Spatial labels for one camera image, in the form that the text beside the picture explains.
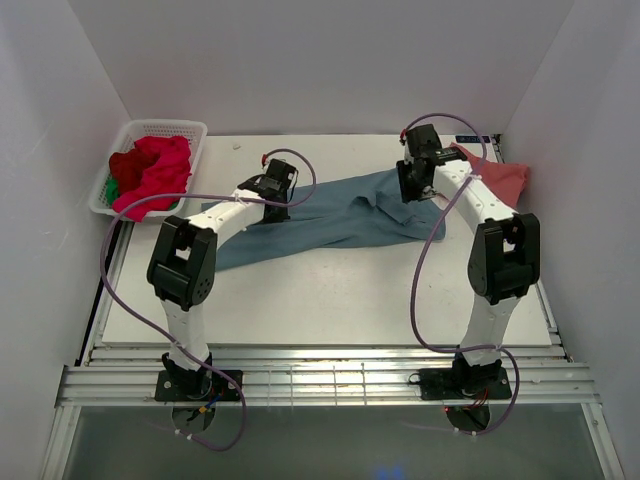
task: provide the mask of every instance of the fabric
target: fabric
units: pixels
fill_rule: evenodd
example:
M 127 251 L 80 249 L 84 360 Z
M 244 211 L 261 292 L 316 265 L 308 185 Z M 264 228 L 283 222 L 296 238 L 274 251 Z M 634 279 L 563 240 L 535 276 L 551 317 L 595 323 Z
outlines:
M 118 196 L 120 196 L 120 192 L 118 191 L 118 181 L 115 178 L 109 177 L 109 180 L 107 180 L 104 196 L 107 199 L 107 204 L 109 206 L 113 205 L 113 202 L 115 202 Z
M 144 137 L 136 142 L 136 148 L 145 155 L 158 155 L 153 166 L 144 170 L 140 186 L 121 195 L 114 203 L 113 209 L 121 212 L 133 202 L 160 193 L 186 192 L 187 179 L 191 175 L 189 157 L 191 149 L 184 137 Z M 129 212 L 127 217 L 141 222 L 151 210 L 167 210 L 176 198 L 161 198 L 139 205 Z
M 109 170 L 115 178 L 120 194 L 140 186 L 142 173 L 156 163 L 158 155 L 147 155 L 138 148 L 127 153 L 114 153 L 109 158 Z
M 464 147 L 451 144 L 452 147 L 458 147 L 467 156 L 467 160 L 475 167 L 481 160 L 470 153 Z M 480 175 L 482 181 L 489 187 L 493 194 L 502 200 L 511 208 L 516 208 L 520 194 L 527 186 L 529 179 L 529 167 L 517 163 L 495 163 L 486 162 L 482 167 Z
M 311 187 L 299 187 L 294 201 Z M 203 204 L 207 209 L 215 203 Z M 283 223 L 253 225 L 225 243 L 216 270 L 285 257 L 313 248 L 381 247 L 425 240 L 440 215 L 433 202 L 402 203 L 395 170 L 318 184 Z M 444 225 L 436 240 L 444 237 Z

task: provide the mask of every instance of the glass panel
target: glass panel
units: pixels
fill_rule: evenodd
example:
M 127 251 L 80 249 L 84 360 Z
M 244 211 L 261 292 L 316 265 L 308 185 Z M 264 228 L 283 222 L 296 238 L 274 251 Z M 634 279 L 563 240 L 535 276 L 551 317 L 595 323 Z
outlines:
M 503 407 L 492 407 L 497 418 Z M 204 437 L 238 426 L 219 408 Z M 251 408 L 245 437 L 226 453 L 158 430 L 165 407 L 84 407 L 67 479 L 563 479 L 603 478 L 580 405 L 518 405 L 487 436 L 407 428 L 450 427 L 441 407 Z

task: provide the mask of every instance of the blue towel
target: blue towel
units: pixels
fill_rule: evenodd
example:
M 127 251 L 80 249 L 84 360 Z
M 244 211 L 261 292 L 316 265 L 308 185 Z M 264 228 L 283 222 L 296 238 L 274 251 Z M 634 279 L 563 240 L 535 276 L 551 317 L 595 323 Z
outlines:
M 295 190 L 293 200 L 311 187 Z M 206 210 L 215 203 L 203 203 Z M 395 170 L 318 184 L 290 220 L 253 225 L 218 251 L 216 271 L 286 257 L 312 248 L 382 247 L 426 240 L 440 215 L 430 200 L 402 203 Z M 444 238 L 444 225 L 436 240 Z

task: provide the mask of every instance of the cable tie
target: cable tie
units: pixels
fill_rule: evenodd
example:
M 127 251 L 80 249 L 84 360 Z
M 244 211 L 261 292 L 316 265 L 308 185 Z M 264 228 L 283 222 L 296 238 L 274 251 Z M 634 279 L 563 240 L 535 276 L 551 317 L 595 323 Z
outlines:
M 478 180 L 479 182 L 482 181 L 482 175 L 480 175 L 479 173 L 473 173 L 473 170 L 467 173 L 462 180 L 465 181 L 467 178 Z
M 240 196 L 240 193 L 237 191 L 233 192 L 233 201 L 236 203 L 239 203 L 240 205 L 244 205 L 244 206 L 248 205 L 248 203 L 242 199 L 242 197 Z

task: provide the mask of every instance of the laundry basket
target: laundry basket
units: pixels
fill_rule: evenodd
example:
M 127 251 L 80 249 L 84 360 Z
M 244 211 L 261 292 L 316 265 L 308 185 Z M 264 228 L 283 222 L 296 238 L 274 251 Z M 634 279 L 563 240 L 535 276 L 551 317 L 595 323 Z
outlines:
M 111 172 L 109 171 L 109 157 L 115 152 L 126 153 L 133 149 L 134 142 L 142 137 L 152 135 L 154 137 L 173 137 L 180 135 L 185 137 L 189 141 L 189 147 L 191 148 L 191 156 L 189 157 L 189 163 L 191 164 L 191 176 L 187 180 L 187 192 L 193 181 L 196 167 L 200 161 L 200 154 L 202 153 L 202 147 L 204 146 L 204 138 L 207 136 L 207 126 L 201 122 L 190 122 L 188 120 L 133 120 L 125 125 L 118 138 L 111 147 L 111 151 L 107 157 L 107 162 L 104 167 L 98 173 L 96 182 L 91 190 L 89 196 L 89 208 L 95 213 L 102 213 L 104 215 L 117 215 L 108 204 L 106 191 L 107 181 L 111 178 Z M 152 210 L 145 216 L 145 219 L 152 217 L 168 217 L 175 215 L 184 206 L 185 199 L 181 198 L 178 204 L 170 210 Z

